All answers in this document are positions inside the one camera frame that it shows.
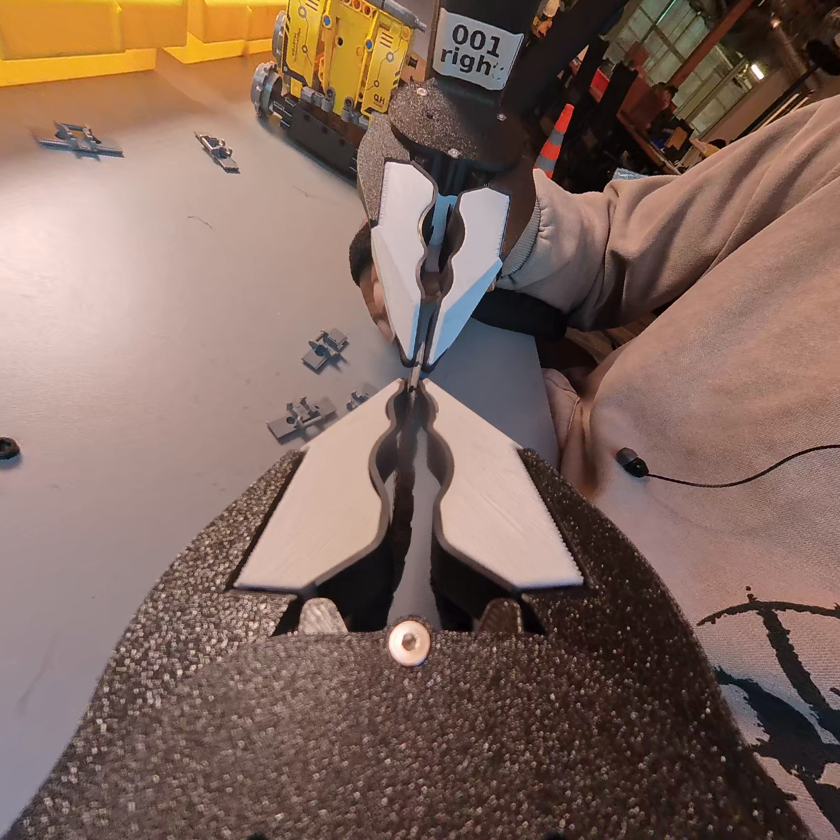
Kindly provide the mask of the beige printed hoodie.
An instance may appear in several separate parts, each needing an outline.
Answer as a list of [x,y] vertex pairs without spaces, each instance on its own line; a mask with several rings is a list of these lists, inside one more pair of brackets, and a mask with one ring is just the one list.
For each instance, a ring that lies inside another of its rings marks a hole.
[[817,838],[838,838],[838,306],[706,276],[571,400],[546,374],[566,478],[636,543],[697,629],[734,717]]

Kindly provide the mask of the person's right forearm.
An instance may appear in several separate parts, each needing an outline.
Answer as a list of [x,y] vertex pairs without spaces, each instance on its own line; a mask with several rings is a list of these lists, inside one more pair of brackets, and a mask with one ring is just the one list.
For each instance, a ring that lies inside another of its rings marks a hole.
[[536,172],[532,216],[473,318],[531,335],[611,328],[703,277],[838,306],[838,97],[683,175],[572,194]]

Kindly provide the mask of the yellow toy robot vehicle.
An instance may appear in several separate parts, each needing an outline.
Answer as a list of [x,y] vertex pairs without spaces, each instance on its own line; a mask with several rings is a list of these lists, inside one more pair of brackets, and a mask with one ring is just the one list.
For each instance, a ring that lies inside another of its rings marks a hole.
[[394,1],[294,1],[278,13],[273,60],[257,66],[257,117],[351,179],[371,118],[389,108],[405,67],[417,67],[426,24]]

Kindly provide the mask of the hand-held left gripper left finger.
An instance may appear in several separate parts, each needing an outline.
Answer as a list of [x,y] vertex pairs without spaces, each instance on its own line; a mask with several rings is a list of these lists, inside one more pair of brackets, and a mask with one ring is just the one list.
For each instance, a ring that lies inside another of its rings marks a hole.
[[233,581],[330,599],[347,624],[385,624],[396,588],[385,479],[396,462],[395,380],[306,444]]

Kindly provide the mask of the person's right hand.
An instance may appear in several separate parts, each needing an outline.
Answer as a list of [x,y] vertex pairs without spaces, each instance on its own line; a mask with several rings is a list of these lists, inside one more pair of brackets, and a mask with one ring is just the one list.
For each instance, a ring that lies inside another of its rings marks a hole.
[[387,343],[394,343],[394,333],[386,314],[384,296],[371,248],[371,224],[366,221],[350,243],[350,273],[360,289],[371,319]]

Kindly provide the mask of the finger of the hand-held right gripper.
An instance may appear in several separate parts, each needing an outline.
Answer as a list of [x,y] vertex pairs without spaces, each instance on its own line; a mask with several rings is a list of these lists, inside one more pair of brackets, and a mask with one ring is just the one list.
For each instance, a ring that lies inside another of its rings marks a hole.
[[432,370],[457,339],[501,268],[510,197],[485,186],[462,192],[449,220],[442,298],[430,325],[425,368]]
[[437,197],[434,181],[415,163],[385,163],[371,247],[386,315],[406,365],[414,363],[423,299],[420,273],[427,255],[423,224]]

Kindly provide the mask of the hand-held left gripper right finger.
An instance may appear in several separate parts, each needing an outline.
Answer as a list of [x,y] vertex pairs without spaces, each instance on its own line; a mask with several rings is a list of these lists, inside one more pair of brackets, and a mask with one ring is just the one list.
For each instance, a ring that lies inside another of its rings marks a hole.
[[583,585],[522,448],[440,386],[422,381],[434,502],[432,584],[444,624],[498,598]]

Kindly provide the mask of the orange traffic cone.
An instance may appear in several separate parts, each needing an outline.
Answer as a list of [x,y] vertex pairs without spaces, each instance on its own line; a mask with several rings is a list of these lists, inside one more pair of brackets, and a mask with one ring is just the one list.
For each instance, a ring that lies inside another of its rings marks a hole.
[[574,105],[570,103],[565,104],[548,139],[544,142],[541,151],[534,162],[534,168],[536,170],[540,170],[549,178],[553,177],[555,166],[560,158],[565,133],[570,126],[573,116]]

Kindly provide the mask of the grey toy track link pair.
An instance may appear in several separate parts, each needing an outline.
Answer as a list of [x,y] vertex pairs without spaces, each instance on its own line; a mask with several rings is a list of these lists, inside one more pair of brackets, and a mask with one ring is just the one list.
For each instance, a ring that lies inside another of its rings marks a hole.
[[52,137],[35,137],[36,142],[46,149],[69,151],[77,156],[123,157],[120,147],[103,143],[86,125],[55,122],[55,129]]

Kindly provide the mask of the yellow divided parts bin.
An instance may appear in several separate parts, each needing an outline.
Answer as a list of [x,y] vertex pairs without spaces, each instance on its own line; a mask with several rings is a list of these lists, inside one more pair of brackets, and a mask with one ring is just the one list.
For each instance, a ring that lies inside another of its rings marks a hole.
[[152,69],[185,26],[184,2],[2,1],[1,85]]

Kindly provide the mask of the grey desk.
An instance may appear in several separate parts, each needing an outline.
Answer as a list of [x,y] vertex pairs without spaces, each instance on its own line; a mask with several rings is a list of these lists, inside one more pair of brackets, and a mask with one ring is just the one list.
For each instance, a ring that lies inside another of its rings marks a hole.
[[[256,119],[258,61],[2,89],[3,832],[155,581],[288,450],[268,421],[403,372],[350,278],[355,186]],[[55,122],[123,157],[42,147]]]

